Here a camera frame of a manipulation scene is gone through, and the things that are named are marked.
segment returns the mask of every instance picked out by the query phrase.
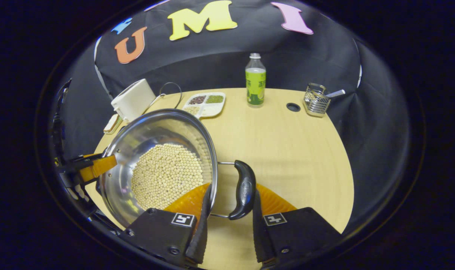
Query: orange letter u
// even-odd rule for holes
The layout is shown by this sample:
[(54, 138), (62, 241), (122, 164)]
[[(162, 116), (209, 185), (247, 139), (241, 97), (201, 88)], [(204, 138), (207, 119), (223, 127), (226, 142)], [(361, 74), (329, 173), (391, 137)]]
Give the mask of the orange letter u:
[(127, 64), (132, 60), (140, 56), (142, 51), (144, 51), (145, 41), (144, 41), (144, 31), (147, 27), (142, 27), (132, 34), (134, 40), (136, 41), (136, 48), (132, 53), (128, 53), (128, 48), (126, 46), (129, 38), (124, 38), (121, 42), (117, 43), (114, 47), (117, 52), (117, 59), (121, 64)]

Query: letter m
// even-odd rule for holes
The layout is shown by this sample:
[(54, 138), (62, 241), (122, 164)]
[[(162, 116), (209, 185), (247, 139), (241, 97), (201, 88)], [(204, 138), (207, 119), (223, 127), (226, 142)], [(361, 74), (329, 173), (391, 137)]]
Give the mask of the letter m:
[(169, 15), (167, 18), (172, 19), (172, 35), (169, 37), (171, 41), (189, 36), (189, 30), (186, 30), (184, 25), (192, 31), (200, 33), (204, 25), (209, 19), (209, 24), (206, 29), (209, 31), (234, 29), (237, 23), (231, 19), (229, 13), (229, 5), (232, 2), (229, 0), (214, 1), (208, 3), (200, 13), (193, 12), (190, 9), (183, 9)]

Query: metal utensil holder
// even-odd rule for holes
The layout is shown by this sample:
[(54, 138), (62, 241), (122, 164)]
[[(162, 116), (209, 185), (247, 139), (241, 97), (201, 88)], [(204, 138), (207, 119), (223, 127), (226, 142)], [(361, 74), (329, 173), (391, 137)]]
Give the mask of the metal utensil holder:
[(304, 108), (309, 115), (323, 117), (330, 104), (330, 98), (324, 95), (326, 88), (320, 84), (310, 83), (304, 95)]

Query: pot handle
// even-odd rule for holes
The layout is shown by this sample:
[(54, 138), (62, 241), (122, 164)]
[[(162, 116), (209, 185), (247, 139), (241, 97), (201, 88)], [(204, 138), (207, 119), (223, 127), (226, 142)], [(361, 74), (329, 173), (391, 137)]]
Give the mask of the pot handle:
[(218, 162), (219, 164), (233, 164), (239, 172), (239, 181), (236, 188), (236, 208), (232, 211), (228, 219), (240, 219), (254, 207), (254, 198), (256, 198), (256, 176), (251, 167), (240, 161), (235, 162)]

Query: table hole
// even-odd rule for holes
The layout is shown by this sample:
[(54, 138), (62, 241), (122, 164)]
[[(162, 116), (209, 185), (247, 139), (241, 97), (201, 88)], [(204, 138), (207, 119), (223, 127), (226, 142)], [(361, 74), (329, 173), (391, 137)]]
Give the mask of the table hole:
[(301, 107), (299, 107), (299, 105), (297, 105), (296, 103), (287, 103), (286, 107), (290, 111), (300, 111), (301, 110)]

